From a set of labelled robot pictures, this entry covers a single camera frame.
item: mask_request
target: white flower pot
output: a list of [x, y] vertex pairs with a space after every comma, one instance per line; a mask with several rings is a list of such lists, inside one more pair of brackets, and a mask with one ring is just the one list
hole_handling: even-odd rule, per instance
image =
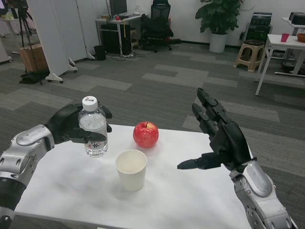
[[220, 35], [211, 33], [210, 39], [210, 52], [224, 52], [225, 43], [227, 41], [228, 34]]

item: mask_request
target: table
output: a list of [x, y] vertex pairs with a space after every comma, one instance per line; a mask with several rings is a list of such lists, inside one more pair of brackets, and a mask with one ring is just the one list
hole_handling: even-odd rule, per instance
[[304, 75], [299, 75], [298, 74], [298, 72], [299, 72], [299, 70], [300, 70], [300, 68], [303, 64], [304, 58], [305, 58], [305, 43], [299, 42], [297, 40], [296, 36], [289, 36], [287, 42], [281, 42], [281, 38], [282, 38], [282, 35], [268, 34], [268, 40], [267, 40], [268, 45], [266, 45], [265, 49], [264, 49], [263, 58], [262, 58], [261, 64], [259, 65], [259, 68], [258, 68], [258, 71], [257, 71], [257, 76], [256, 76], [256, 79], [255, 79], [256, 82], [259, 78], [259, 73], [262, 69], [265, 55], [267, 56], [267, 61], [266, 61], [266, 65], [264, 67], [263, 73], [261, 75], [261, 79], [260, 79], [260, 82], [258, 84], [255, 95], [259, 94], [259, 91], [261, 89], [261, 86], [262, 86], [262, 83], [263, 83], [263, 80], [264, 80], [264, 77], [265, 77], [265, 74], [266, 74], [271, 56], [272, 56], [272, 53], [273, 53], [274, 49], [276, 49], [276, 48], [285, 47], [285, 48], [290, 48], [290, 49], [300, 49], [300, 50], [302, 50], [302, 52], [299, 56], [299, 59], [296, 62], [295, 69], [293, 70], [292, 73], [277, 73], [277, 74], [305, 77]]
[[17, 48], [17, 52], [11, 52], [11, 53], [19, 54], [20, 46], [19, 46], [18, 40], [16, 38], [16, 34], [14, 32], [14, 29], [13, 29], [13, 27], [11, 25], [11, 22], [15, 21], [15, 20], [18, 20], [18, 19], [4, 19], [4, 18], [0, 18], [0, 21], [3, 21], [3, 22], [5, 22], [7, 24], [8, 28], [10, 30], [10, 34], [12, 35], [12, 38], [13, 38], [13, 40], [15, 42], [15, 45], [16, 45], [16, 48]]
[[[137, 19], [140, 19], [141, 18], [141, 15], [135, 15], [135, 16], [131, 16], [129, 18], [126, 18], [125, 19], [125, 22], [127, 23], [130, 23], [132, 22], [133, 20], [137, 20]], [[100, 24], [101, 23], [111, 23], [111, 24], [116, 24], [117, 25], [117, 32], [119, 34], [119, 43], [120, 43], [120, 47], [122, 47], [122, 39], [121, 39], [121, 29], [120, 29], [120, 25], [121, 24], [124, 24], [124, 21], [123, 20], [116, 20], [116, 19], [104, 19], [104, 18], [101, 18], [101, 19], [97, 19], [95, 20], [96, 22], [96, 27], [97, 27], [97, 30], [98, 30], [98, 35], [99, 35], [99, 40], [100, 40], [100, 44], [102, 43], [102, 39], [101, 39], [101, 34], [100, 34], [100, 31], [103, 31], [100, 27]]]
[[[297, 32], [299, 29], [305, 29], [305, 25], [294, 25], [291, 23], [291, 21], [289, 20], [289, 18], [282, 18], [282, 20], [286, 21], [290, 26], [292, 26], [294, 28], [293, 32], [292, 32], [292, 36], [296, 36], [297, 35]], [[290, 49], [287, 49], [285, 54], [284, 54], [284, 60], [292, 60], [294, 61], [294, 59], [290, 59], [289, 56], [291, 54], [292, 50]]]
[[[208, 135], [160, 129], [157, 145], [141, 149], [133, 129], [112, 125], [109, 150], [97, 159], [81, 144], [57, 145], [38, 163], [15, 212], [108, 229], [251, 229], [224, 166], [176, 169], [212, 151]], [[137, 192], [122, 188], [115, 167], [128, 149], [139, 149], [148, 159], [145, 184]]]

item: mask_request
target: tripod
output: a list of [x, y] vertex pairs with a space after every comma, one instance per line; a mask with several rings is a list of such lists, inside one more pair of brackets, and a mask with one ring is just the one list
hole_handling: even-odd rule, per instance
[[31, 51], [31, 54], [32, 54], [32, 57], [33, 57], [33, 60], [34, 60], [35, 68], [38, 71], [38, 66], [37, 66], [35, 54], [34, 54], [34, 51], [33, 51], [31, 40], [30, 40], [30, 36], [32, 35], [32, 33], [31, 33], [31, 30], [30, 30], [29, 24], [26, 20], [27, 17], [29, 17], [31, 20], [33, 20], [33, 18], [28, 13], [28, 8], [27, 7], [22, 7], [19, 0], [16, 1], [16, 6], [17, 6], [17, 9], [18, 9], [22, 47], [24, 47], [24, 38], [23, 38], [23, 30], [22, 30], [22, 24], [23, 24], [24, 29], [25, 29], [25, 33], [26, 33], [26, 37], [27, 37], [28, 42], [29, 42], [30, 51]]

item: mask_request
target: trash bin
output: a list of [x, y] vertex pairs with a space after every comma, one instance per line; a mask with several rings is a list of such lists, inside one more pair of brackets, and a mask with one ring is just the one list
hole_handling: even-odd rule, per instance
[[105, 49], [102, 45], [97, 45], [94, 47], [95, 50], [95, 55], [96, 55], [96, 59], [98, 61], [104, 61], [106, 60], [106, 53], [105, 53]]

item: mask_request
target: computer tower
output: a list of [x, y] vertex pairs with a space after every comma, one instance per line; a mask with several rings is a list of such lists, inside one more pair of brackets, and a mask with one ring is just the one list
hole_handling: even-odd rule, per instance
[[[119, 33], [116, 24], [106, 24], [101, 26], [102, 45], [108, 53], [120, 54]], [[129, 55], [132, 51], [130, 25], [121, 25], [122, 53]]]

